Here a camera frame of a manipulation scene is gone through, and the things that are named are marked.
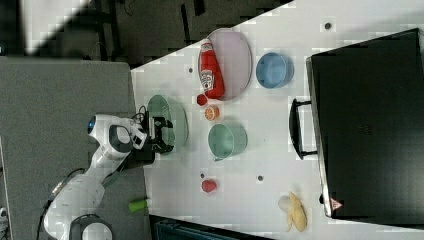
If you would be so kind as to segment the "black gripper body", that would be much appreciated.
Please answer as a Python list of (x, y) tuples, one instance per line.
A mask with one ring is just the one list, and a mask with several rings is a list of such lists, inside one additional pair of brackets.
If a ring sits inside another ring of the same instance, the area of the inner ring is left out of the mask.
[(170, 153), (174, 146), (169, 142), (169, 136), (173, 129), (173, 124), (165, 117), (150, 117), (149, 118), (149, 136), (148, 143), (154, 153), (167, 154)]

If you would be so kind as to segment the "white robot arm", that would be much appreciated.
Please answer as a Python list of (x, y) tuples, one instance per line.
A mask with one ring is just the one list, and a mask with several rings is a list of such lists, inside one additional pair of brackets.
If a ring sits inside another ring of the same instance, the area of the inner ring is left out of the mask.
[(89, 168), (70, 174), (56, 185), (42, 220), (43, 228), (55, 240), (115, 240), (113, 227), (96, 214), (104, 193), (104, 181), (122, 165), (134, 149), (146, 144), (169, 145), (162, 131), (173, 123), (164, 117), (145, 122), (131, 118), (97, 114), (87, 124), (87, 132), (98, 143)]

